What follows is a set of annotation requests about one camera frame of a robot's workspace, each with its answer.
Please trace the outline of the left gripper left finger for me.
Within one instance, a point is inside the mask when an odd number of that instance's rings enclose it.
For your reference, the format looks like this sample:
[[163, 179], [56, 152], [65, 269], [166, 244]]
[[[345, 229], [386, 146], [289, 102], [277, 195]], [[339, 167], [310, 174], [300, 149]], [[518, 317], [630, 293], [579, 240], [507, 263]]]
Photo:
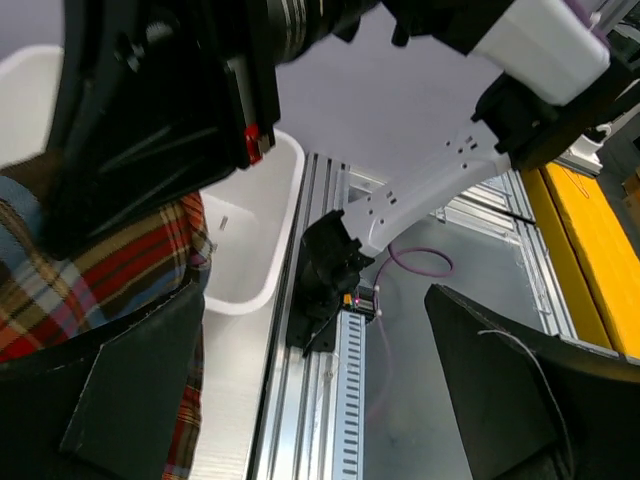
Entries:
[[1, 365], [4, 479], [159, 479], [204, 311], [198, 284]]

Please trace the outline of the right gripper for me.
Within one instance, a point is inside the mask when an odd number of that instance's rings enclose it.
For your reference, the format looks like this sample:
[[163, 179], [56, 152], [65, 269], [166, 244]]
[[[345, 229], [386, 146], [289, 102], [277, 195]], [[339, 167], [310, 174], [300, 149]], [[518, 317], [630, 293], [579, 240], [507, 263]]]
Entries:
[[62, 170], [41, 247], [62, 259], [259, 162], [280, 118], [279, 65], [369, 1], [67, 1], [47, 149]]

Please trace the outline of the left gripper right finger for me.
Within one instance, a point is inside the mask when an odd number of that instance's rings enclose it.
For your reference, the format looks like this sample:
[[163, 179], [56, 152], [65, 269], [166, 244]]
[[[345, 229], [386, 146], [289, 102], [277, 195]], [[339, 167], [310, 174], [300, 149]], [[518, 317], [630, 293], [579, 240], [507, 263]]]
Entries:
[[475, 479], [636, 479], [639, 361], [444, 285], [424, 305]]

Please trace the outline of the plaid shirt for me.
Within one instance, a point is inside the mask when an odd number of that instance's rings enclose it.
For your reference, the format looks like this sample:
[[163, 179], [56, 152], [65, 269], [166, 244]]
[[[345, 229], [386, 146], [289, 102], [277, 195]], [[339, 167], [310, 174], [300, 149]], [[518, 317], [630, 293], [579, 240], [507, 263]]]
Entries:
[[213, 250], [197, 192], [68, 259], [52, 259], [36, 236], [59, 170], [50, 152], [1, 166], [4, 362], [141, 313], [187, 279], [209, 278]]

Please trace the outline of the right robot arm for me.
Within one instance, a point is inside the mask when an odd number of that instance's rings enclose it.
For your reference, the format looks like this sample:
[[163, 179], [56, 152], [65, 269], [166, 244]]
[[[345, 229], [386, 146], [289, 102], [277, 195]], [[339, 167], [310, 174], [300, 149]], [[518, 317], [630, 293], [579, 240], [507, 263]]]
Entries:
[[[258, 163], [280, 117], [276, 68], [369, 1], [68, 1], [47, 146], [62, 169], [39, 241], [71, 255], [165, 203]], [[342, 296], [427, 213], [508, 170], [554, 161], [638, 75], [568, 1], [389, 1], [391, 38], [430, 36], [501, 75], [419, 169], [310, 225], [287, 344], [330, 351]]]

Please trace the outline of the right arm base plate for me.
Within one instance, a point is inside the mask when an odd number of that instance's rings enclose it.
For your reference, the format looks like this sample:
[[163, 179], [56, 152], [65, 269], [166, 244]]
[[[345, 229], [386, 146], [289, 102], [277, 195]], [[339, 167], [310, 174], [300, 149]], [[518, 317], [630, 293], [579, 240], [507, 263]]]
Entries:
[[331, 352], [341, 296], [350, 289], [341, 241], [306, 232], [301, 240], [286, 331], [286, 345]]

